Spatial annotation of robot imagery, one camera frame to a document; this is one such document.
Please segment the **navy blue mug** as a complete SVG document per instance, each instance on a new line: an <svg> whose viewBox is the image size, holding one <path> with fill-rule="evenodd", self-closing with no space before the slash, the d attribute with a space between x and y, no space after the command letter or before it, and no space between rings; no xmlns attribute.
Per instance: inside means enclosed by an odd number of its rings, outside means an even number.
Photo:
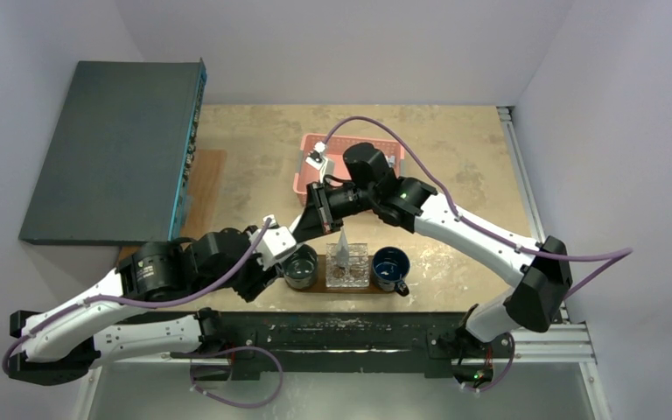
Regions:
<svg viewBox="0 0 672 420"><path fill-rule="evenodd" d="M395 292L401 297L410 294L405 278L410 272L410 259L399 248L378 249L370 263L371 282L386 292Z"/></svg>

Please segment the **oval dark wooden tray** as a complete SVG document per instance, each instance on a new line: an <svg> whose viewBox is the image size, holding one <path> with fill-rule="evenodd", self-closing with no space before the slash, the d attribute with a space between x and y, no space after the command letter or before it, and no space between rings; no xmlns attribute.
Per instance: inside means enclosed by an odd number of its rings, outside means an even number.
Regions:
<svg viewBox="0 0 672 420"><path fill-rule="evenodd" d="M315 283L309 288L301 290L305 293L339 293L339 294L369 294L387 295L388 292L375 285L370 279L367 286L331 287L326 284L326 255L318 254L318 269Z"/></svg>

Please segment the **dark green grey mug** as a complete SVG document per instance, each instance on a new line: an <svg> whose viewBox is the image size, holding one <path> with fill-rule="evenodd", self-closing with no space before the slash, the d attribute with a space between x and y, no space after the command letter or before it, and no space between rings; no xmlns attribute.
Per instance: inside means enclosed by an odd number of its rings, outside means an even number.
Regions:
<svg viewBox="0 0 672 420"><path fill-rule="evenodd" d="M303 245L283 262L283 278L292 289L306 290L317 282L318 268L317 252Z"/></svg>

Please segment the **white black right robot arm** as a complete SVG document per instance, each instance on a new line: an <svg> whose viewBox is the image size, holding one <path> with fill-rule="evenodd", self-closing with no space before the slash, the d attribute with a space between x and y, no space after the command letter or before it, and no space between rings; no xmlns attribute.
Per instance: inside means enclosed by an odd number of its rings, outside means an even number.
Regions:
<svg viewBox="0 0 672 420"><path fill-rule="evenodd" d="M456 343L463 354L476 356L517 328L550 329L572 284L563 242L519 236L465 212L422 180L397 176L371 143L349 147L343 161L347 181L308 185L304 211L290 229L297 242L335 233L346 217L371 211L390 226L456 249L506 282L506 291L475 305L461 322Z"/></svg>

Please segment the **white grey toothpaste tube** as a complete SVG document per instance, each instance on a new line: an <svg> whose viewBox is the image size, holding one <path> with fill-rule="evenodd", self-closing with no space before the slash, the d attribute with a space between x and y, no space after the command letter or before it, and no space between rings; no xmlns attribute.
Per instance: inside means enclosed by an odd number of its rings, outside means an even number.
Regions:
<svg viewBox="0 0 672 420"><path fill-rule="evenodd" d="M334 251L335 262L340 267L346 267L349 264L350 259L350 248L347 239L346 229L342 228L340 230L339 240L336 244Z"/></svg>

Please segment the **dark grey shelf board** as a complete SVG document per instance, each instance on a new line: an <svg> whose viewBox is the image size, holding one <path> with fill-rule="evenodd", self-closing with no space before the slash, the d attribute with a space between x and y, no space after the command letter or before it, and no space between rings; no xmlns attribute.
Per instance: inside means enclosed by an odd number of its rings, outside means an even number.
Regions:
<svg viewBox="0 0 672 420"><path fill-rule="evenodd" d="M202 60L78 62L19 239L125 246L177 238L206 83Z"/></svg>

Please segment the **clear crystal toothbrush holder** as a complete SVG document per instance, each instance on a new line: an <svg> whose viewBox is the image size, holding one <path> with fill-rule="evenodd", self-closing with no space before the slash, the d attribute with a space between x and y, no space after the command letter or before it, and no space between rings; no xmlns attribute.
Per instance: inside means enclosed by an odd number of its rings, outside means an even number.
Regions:
<svg viewBox="0 0 672 420"><path fill-rule="evenodd" d="M331 287L367 286L370 279L370 254L366 243L349 243L350 259L340 267L334 258L337 243L326 244L326 284Z"/></svg>

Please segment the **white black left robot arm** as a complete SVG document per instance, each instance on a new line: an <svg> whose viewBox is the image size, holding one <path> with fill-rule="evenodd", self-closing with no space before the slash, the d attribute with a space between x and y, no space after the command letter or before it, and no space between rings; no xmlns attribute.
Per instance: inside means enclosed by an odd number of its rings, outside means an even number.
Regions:
<svg viewBox="0 0 672 420"><path fill-rule="evenodd" d="M170 315L223 288L254 300L298 249L287 227L266 220L199 239L149 242L95 285L46 312L10 316L13 343L2 359L11 378L42 386L72 382L91 369L150 354L218 356L233 344L219 312ZM153 312L162 312L159 318Z"/></svg>

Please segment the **white red toothpaste tube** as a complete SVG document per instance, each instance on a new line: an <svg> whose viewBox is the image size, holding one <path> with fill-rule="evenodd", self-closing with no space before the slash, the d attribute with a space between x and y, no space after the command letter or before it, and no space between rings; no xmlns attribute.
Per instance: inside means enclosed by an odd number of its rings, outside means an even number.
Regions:
<svg viewBox="0 0 672 420"><path fill-rule="evenodd" d="M289 225L289 231L292 234L292 236L299 242L299 236L300 236L300 222L302 220L302 215L298 215L293 222Z"/></svg>

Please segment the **aluminium frame rail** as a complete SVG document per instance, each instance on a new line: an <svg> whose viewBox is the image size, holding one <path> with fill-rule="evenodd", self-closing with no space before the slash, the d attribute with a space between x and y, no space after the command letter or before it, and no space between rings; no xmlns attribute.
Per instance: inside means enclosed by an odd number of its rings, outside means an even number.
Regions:
<svg viewBox="0 0 672 420"><path fill-rule="evenodd" d="M497 112L514 167L524 211L528 218L530 233L537 240L542 240L546 237L546 233L515 133L512 109L498 107ZM514 360L516 362L583 364L596 361L587 326L583 323L572 322L565 304L561 305L557 318L554 319L547 332L517 329L512 332L512 335L515 339Z"/></svg>

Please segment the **pink perforated plastic basket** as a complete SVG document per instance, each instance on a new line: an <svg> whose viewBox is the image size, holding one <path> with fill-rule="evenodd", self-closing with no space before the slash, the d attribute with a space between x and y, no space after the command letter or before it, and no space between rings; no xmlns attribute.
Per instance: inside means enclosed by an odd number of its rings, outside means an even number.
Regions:
<svg viewBox="0 0 672 420"><path fill-rule="evenodd" d="M302 206L305 204L306 186L319 180L319 171L307 164L305 158L313 150L313 146L322 141L325 136L325 134L307 133L303 136L300 144L301 158L293 180L293 191L298 196ZM343 162L343 154L349 147L363 142L370 143L376 149L382 151L395 174L397 176L403 175L402 164L406 151L396 140L334 135L327 145L325 156L333 162L332 175L335 178L350 179Z"/></svg>

